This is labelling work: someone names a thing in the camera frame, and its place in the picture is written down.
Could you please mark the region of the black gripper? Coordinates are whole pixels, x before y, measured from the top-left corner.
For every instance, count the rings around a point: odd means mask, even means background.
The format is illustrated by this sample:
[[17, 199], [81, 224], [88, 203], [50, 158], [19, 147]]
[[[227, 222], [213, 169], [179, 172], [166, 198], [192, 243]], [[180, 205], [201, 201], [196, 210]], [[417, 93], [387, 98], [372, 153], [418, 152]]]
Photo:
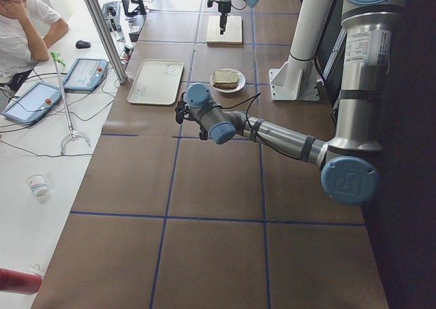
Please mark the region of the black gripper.
[[231, 1], [218, 0], [218, 10], [221, 14], [219, 18], [219, 33], [223, 34], [223, 30], [225, 30], [227, 25], [228, 14], [231, 12]]
[[201, 140], [208, 139], [208, 131], [202, 125], [200, 126], [199, 138]]

